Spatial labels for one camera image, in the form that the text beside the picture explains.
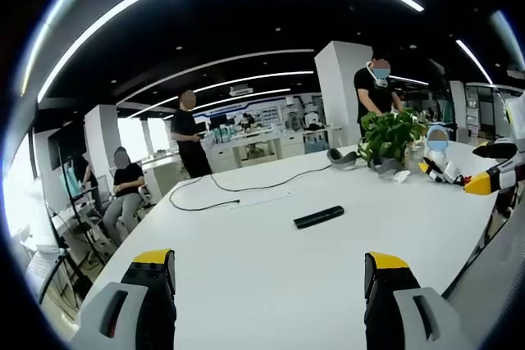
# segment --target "gray pants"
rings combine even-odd
[[[120,217],[122,224],[130,231],[134,219],[133,215],[137,212],[137,209],[139,209],[141,202],[142,198],[138,193],[130,193],[117,197],[112,201],[111,205],[107,207],[103,222],[106,226],[107,233],[117,245],[120,245],[122,240],[116,229],[116,221]]]

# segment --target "green leaves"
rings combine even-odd
[[[369,112],[361,119],[361,125],[366,133],[359,142],[358,152],[368,163],[375,158],[394,158],[403,162],[407,145],[420,139],[427,128],[411,108],[397,116],[391,113],[378,116]]]

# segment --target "black t-shirt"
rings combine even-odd
[[[144,176],[142,169],[138,164],[131,163],[125,169],[121,170],[120,168],[115,171],[115,179],[113,180],[113,186],[118,184],[125,184],[127,182],[135,182],[141,176]],[[115,193],[117,197],[124,196],[130,193],[138,193],[139,188],[126,188],[121,190],[118,193]]]
[[[82,156],[73,157],[73,172],[75,172],[75,177],[77,180],[82,182],[84,180],[85,171],[89,166],[89,162],[84,159]],[[98,186],[97,178],[93,173],[93,168],[91,169],[91,176],[89,177],[89,182],[91,183],[92,188]]]
[[[182,135],[197,134],[197,125],[191,112],[177,110],[171,118],[171,132]],[[177,141],[177,144],[179,145],[179,152],[189,152],[201,148],[200,142]]]
[[[376,81],[370,75],[367,68],[359,70],[354,75],[354,87],[357,92],[358,89],[366,89],[368,91],[368,96],[374,102],[376,107],[381,112],[390,112],[392,110],[392,89],[390,87],[390,81],[387,80],[389,86],[386,87],[377,87]],[[358,123],[361,123],[361,118],[369,113],[367,108],[359,101],[359,110],[358,110]]]

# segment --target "black remote control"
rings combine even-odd
[[[333,219],[334,217],[341,216],[345,213],[345,209],[341,206],[325,209],[312,215],[304,216],[299,219],[295,219],[294,223],[298,229],[306,229],[311,225],[318,225],[323,221]]]

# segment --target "black pants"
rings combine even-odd
[[[179,149],[180,159],[191,178],[210,175],[212,169],[208,163],[208,158],[200,143],[195,144],[191,149]]]

